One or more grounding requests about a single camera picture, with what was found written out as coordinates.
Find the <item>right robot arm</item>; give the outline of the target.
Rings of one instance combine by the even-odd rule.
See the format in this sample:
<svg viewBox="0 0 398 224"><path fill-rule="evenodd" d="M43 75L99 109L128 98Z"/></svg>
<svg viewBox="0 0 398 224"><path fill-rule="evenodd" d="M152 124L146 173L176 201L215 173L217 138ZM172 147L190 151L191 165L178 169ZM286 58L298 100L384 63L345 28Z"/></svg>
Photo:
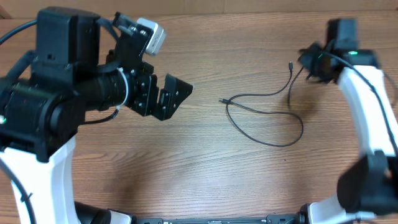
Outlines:
<svg viewBox="0 0 398 224"><path fill-rule="evenodd" d="M374 51L360 49L354 19L328 21L326 44L301 51L308 78L334 82L349 105L358 161L338 179L336 192L304 205L301 223L353 223L397 213L397 120Z"/></svg>

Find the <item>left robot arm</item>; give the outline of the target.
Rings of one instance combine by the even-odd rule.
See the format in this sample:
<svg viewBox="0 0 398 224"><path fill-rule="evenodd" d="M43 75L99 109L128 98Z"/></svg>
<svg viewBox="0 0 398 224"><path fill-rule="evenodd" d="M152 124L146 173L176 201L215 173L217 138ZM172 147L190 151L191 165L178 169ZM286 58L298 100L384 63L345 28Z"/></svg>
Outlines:
<svg viewBox="0 0 398 224"><path fill-rule="evenodd" d="M136 217L75 201L72 158L88 111L126 106L169 119L193 87L153 66L166 33L155 22L116 13L47 7L31 22L36 48L1 78L1 169L21 223L135 223Z"/></svg>

